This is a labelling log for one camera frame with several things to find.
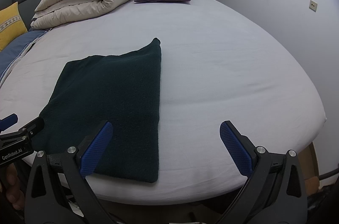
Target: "dark green towel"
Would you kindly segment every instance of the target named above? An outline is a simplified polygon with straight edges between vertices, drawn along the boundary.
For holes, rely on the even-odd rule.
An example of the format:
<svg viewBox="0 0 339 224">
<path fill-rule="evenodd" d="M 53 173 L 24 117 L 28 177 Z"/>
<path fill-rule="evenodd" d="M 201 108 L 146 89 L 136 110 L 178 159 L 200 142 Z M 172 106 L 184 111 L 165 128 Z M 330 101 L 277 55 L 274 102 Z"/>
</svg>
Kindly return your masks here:
<svg viewBox="0 0 339 224">
<path fill-rule="evenodd" d="M 68 62 L 40 116 L 33 138 L 48 154 L 77 146 L 102 120 L 114 128 L 95 172 L 155 182 L 159 171 L 160 41 L 121 56 Z"/>
</svg>

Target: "bed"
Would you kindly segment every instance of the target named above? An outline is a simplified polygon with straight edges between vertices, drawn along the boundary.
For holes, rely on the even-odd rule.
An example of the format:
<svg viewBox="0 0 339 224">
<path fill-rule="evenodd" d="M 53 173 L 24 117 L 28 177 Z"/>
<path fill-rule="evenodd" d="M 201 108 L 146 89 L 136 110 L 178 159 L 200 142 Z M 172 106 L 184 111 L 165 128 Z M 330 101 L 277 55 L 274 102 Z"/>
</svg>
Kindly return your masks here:
<svg viewBox="0 0 339 224">
<path fill-rule="evenodd" d="M 276 153 L 301 151 L 323 126 L 324 108 L 310 78 L 246 17 L 215 0 L 131 0 L 106 15 L 58 26 L 35 43 L 0 88 L 0 118 L 19 117 L 5 133 L 39 115 L 67 62 L 121 55 L 155 37 L 162 49 L 159 179 L 150 184 L 93 174 L 87 181 L 99 198 L 168 205 L 241 187 L 246 178 L 219 136 L 225 120 Z M 25 161 L 32 164 L 34 156 Z"/>
</svg>

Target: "wall outlet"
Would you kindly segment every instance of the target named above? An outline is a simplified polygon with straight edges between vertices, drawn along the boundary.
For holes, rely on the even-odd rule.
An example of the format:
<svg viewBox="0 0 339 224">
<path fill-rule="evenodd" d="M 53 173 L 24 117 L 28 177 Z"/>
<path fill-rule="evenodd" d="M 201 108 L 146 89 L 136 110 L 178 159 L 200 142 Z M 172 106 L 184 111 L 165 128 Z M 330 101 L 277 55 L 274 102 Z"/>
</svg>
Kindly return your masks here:
<svg viewBox="0 0 339 224">
<path fill-rule="evenodd" d="M 312 9 L 313 11 L 316 11 L 317 6 L 318 4 L 316 2 L 314 2 L 313 0 L 310 1 L 310 9 Z"/>
</svg>

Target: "finger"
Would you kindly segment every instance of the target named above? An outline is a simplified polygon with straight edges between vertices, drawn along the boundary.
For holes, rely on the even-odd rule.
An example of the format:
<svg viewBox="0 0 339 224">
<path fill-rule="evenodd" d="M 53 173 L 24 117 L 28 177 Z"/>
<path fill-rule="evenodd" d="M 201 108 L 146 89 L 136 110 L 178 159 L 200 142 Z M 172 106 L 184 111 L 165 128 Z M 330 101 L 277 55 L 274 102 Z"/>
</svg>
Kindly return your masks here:
<svg viewBox="0 0 339 224">
<path fill-rule="evenodd" d="M 6 179 L 7 182 L 14 186 L 18 177 L 17 169 L 15 168 L 14 164 L 10 164 L 6 169 Z"/>
<path fill-rule="evenodd" d="M 16 203 L 13 204 L 13 208 L 16 210 L 22 210 L 25 207 L 25 196 L 23 195 L 23 192 L 20 191 L 19 199 Z"/>
<path fill-rule="evenodd" d="M 14 186 L 9 186 L 6 191 L 6 197 L 9 202 L 14 204 L 20 197 L 20 180 L 17 177 L 17 180 Z"/>
</svg>

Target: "white wall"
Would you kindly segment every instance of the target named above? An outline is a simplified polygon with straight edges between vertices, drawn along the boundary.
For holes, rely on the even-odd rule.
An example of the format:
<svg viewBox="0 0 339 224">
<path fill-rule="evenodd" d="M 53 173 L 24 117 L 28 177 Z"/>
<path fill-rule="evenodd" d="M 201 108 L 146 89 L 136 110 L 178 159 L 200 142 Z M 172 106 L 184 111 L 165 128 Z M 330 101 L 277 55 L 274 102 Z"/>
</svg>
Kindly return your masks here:
<svg viewBox="0 0 339 224">
<path fill-rule="evenodd" d="M 314 141 L 320 173 L 339 163 L 339 0 L 219 0 L 274 36 L 316 86 L 328 118 Z"/>
</svg>

